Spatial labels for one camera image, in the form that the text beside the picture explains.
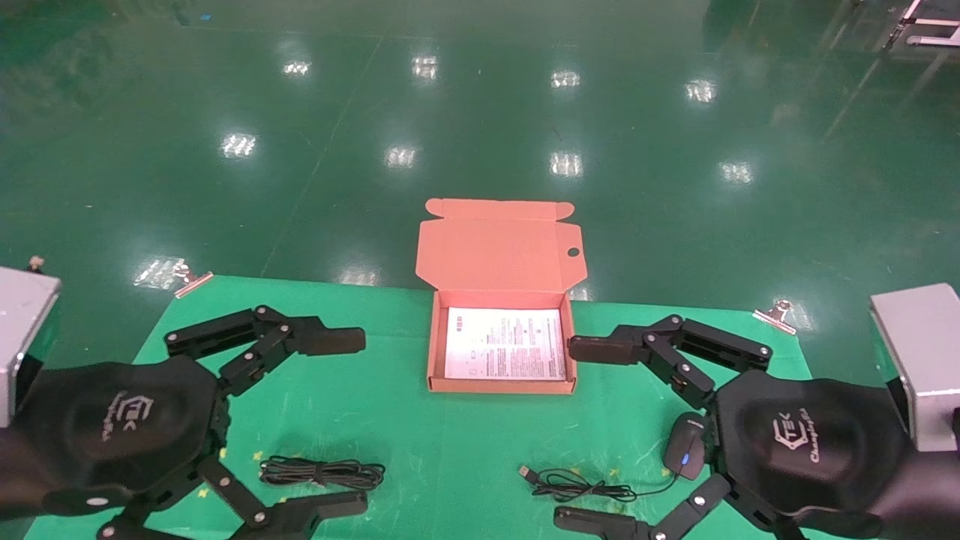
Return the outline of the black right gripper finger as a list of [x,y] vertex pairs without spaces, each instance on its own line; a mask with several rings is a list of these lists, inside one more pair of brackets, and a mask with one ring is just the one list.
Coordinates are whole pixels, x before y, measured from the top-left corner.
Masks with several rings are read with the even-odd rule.
[[683,539],[705,520],[724,499],[733,498],[746,509],[745,516],[760,512],[769,521],[767,529],[782,539],[777,518],[782,516],[782,474],[765,472],[754,478],[735,478],[714,472],[692,495],[687,496],[657,525],[629,516],[560,506],[554,523],[601,539]]
[[737,373],[767,371],[767,346],[724,329],[671,314],[652,325],[618,325],[608,336],[575,335],[570,356],[593,365],[643,365],[693,410],[710,407],[716,383],[687,356]]

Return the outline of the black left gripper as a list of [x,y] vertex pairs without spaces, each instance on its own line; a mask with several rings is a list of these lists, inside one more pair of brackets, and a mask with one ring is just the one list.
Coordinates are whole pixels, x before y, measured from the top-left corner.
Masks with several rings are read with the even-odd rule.
[[[230,539],[311,539],[323,521],[367,511],[368,496],[357,491],[264,506],[216,458],[229,426],[224,395],[246,393],[295,353],[359,353],[363,328],[329,328],[317,316],[257,305],[175,329],[164,341],[172,358],[155,364],[39,372],[13,418],[14,518],[127,506],[99,539],[182,539],[148,529],[153,509],[145,503],[167,509],[201,479],[242,519]],[[194,361],[237,347],[244,351],[218,379]]]

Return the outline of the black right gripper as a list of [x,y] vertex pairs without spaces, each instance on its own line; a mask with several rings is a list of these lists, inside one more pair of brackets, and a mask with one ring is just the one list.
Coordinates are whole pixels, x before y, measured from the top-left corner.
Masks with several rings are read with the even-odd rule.
[[914,451],[878,387],[748,371],[713,406],[715,471],[751,520],[858,519]]

